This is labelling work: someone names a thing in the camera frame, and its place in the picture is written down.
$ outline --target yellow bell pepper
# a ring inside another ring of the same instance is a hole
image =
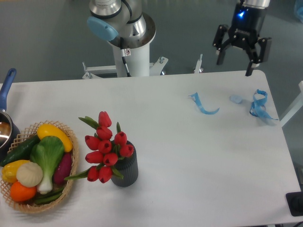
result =
[[[52,124],[40,125],[37,129],[37,135],[40,140],[46,136],[56,136],[62,141],[65,152],[70,152],[72,150],[71,139],[61,129]]]
[[[2,179],[3,181],[14,183],[17,181],[16,175],[17,170],[20,166],[22,166],[24,163],[29,162],[29,160],[18,160],[15,162],[8,163],[5,165],[2,169]]]

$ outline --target wicker basket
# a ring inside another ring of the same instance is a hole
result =
[[[11,144],[9,148],[9,152],[16,146],[18,146],[19,143],[23,142],[27,138],[33,136],[36,134],[37,129],[40,125],[48,123],[57,126],[59,129],[61,129],[72,141],[73,144],[73,150],[72,150],[72,168],[71,168],[71,174],[76,174],[77,171],[77,166],[78,166],[78,160],[79,160],[79,145],[77,138],[73,131],[66,125],[60,123],[60,122],[53,122],[53,121],[45,121],[45,122],[40,122],[40,123],[35,123],[34,125],[31,125],[29,128],[25,128],[24,131],[22,131],[16,139],[14,139],[14,142]],[[71,186],[73,184],[73,180],[68,180],[65,188],[63,189],[62,195],[56,199],[55,201],[45,204],[45,205],[35,205],[35,204],[23,204],[23,203],[17,203],[12,200],[10,197],[10,187],[11,183],[5,182],[1,180],[0,182],[0,189],[1,193],[3,194],[3,197],[6,201],[6,203],[14,208],[15,210],[19,210],[23,213],[28,213],[28,214],[33,214],[33,213],[39,213],[43,212],[46,210],[49,210],[56,205],[58,205],[64,198],[65,196],[69,193],[71,190]]]

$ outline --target blue light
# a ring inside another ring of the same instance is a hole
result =
[[[244,16],[244,11],[238,14],[238,17],[243,18]]]

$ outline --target dark gray ribbed vase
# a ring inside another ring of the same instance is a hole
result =
[[[115,164],[115,168],[123,175],[123,179],[116,176],[112,176],[112,182],[120,187],[128,187],[132,185],[138,178],[138,163],[137,152],[134,147],[134,153],[131,157],[126,157],[123,160],[119,160]]]

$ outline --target red tulip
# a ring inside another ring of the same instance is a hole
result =
[[[94,136],[85,136],[85,142],[89,149],[97,150],[100,140]]]
[[[127,142],[127,137],[124,132],[119,132],[117,135],[115,135],[114,143],[120,144],[120,146],[125,145]]]
[[[97,135],[102,140],[110,140],[112,138],[113,133],[110,129],[105,126],[100,126],[97,128]]]
[[[92,166],[89,169],[89,173],[87,176],[88,181],[96,181],[99,178],[99,170],[96,170],[97,166]]]
[[[102,154],[107,154],[112,150],[112,143],[108,140],[102,140],[99,143],[98,146],[98,150],[102,153]]]
[[[88,163],[102,163],[103,162],[103,154],[100,151],[96,150],[96,151],[88,153],[85,156],[85,160]]]
[[[99,180],[102,183],[105,183],[105,182],[109,181],[109,179],[112,177],[112,175],[113,175],[112,169],[108,166],[104,166],[99,171]]]
[[[107,128],[112,125],[112,121],[110,120],[106,111],[101,111],[99,113],[99,125]]]
[[[113,166],[118,161],[118,155],[116,153],[109,153],[104,155],[103,163],[106,166]]]
[[[125,144],[120,149],[120,155],[123,157],[130,157],[134,153],[134,147],[131,144]]]

